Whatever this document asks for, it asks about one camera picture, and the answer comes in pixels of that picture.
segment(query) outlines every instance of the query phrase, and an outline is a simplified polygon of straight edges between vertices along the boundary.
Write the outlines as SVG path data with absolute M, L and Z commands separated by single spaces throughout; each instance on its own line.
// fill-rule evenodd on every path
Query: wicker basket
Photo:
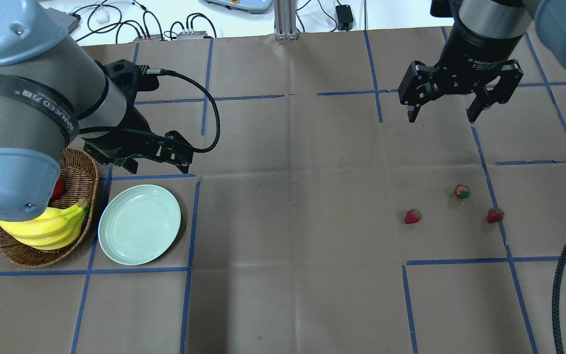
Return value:
M 90 209 L 83 222 L 83 231 L 69 246 L 54 251 L 41 251 L 22 244 L 0 228 L 0 250 L 13 264 L 36 268 L 56 264 L 71 255 L 92 230 L 97 211 L 97 184 L 99 176 L 92 157 L 82 150 L 66 148 L 60 160 L 60 176 L 65 180 L 65 193 L 54 200 L 50 206 L 67 208 L 80 198 L 86 198 Z

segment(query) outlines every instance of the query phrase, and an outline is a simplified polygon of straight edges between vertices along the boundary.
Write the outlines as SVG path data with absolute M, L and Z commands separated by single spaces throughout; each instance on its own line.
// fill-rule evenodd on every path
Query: yellow banana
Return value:
M 72 219 L 70 220 L 69 224 L 67 224 L 67 227 L 64 227 L 60 232 L 51 235 L 49 237 L 41 237 L 38 239 L 24 239 L 21 237 L 14 237 L 18 242 L 22 243 L 22 244 L 27 244 L 28 246 L 50 246 L 52 244 L 57 244 L 59 242 L 62 242 L 64 239 L 66 239 L 67 237 L 69 237 L 72 232 L 74 232 L 76 224 L 81 224 L 81 222 L 79 222 L 80 220 L 84 220 L 85 219 L 85 215 L 86 213 L 76 213 L 76 216 L 72 217 Z
M 30 220 L 22 222 L 0 221 L 2 229 L 18 239 L 39 239 L 55 236 L 69 225 L 72 219 L 83 213 L 86 208 L 77 208 L 67 215 L 52 217 L 44 220 Z
M 74 223 L 74 227 L 72 228 L 71 233 L 67 237 L 63 238 L 61 241 L 56 242 L 55 244 L 50 244 L 49 246 L 34 246 L 34 248 L 41 249 L 43 251 L 52 251 L 54 249 L 59 249 L 65 246 L 69 246 L 80 236 L 80 232 L 82 231 L 81 228 L 84 221 L 85 221 L 85 217 L 84 216 L 80 217 L 77 220 L 77 222 Z
M 48 206 L 47 209 L 45 209 L 45 211 L 41 215 L 39 215 L 38 217 L 36 217 L 36 219 L 33 219 L 31 221 L 45 220 L 45 219 L 51 219 L 52 217 L 64 216 L 69 213 L 72 213 L 73 211 L 76 211 L 76 209 L 84 208 L 87 205 L 88 205 L 88 201 L 85 198 L 82 198 L 78 200 L 76 204 L 73 204 L 72 206 L 66 209 L 51 208 Z

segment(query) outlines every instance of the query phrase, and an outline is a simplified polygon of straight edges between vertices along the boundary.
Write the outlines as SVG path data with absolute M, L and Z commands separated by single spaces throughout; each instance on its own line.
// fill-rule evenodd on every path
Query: strawberry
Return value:
M 495 222 L 500 222 L 504 219 L 504 211 L 500 208 L 492 208 L 488 211 L 488 216 L 486 217 L 486 221 L 489 224 L 493 224 Z
M 423 215 L 421 214 L 420 211 L 418 211 L 416 209 L 410 209 L 405 214 L 405 223 L 406 224 L 416 224 L 416 222 L 418 222 L 421 219 L 422 216 Z
M 58 199 L 63 193 L 65 193 L 65 180 L 62 177 L 58 178 L 56 181 L 56 186 L 54 186 L 54 192 L 52 192 L 52 197 L 49 198 L 50 202 Z
M 465 184 L 458 184 L 458 186 L 455 186 L 453 194 L 455 194 L 459 199 L 466 199 L 469 195 L 471 195 L 471 190 L 469 186 Z

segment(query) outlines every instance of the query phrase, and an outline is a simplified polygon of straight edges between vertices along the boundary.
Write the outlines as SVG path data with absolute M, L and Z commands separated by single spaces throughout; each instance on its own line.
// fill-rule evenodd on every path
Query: power adapter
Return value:
M 337 5 L 335 18 L 338 19 L 338 30 L 349 31 L 353 29 L 353 11 L 350 5 Z

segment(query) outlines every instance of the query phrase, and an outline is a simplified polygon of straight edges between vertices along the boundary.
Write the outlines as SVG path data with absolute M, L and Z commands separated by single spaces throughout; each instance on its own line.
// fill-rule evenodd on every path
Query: light green plate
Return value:
M 166 189 L 153 184 L 121 192 L 99 219 L 99 245 L 122 265 L 141 265 L 163 254 L 180 227 L 180 206 Z

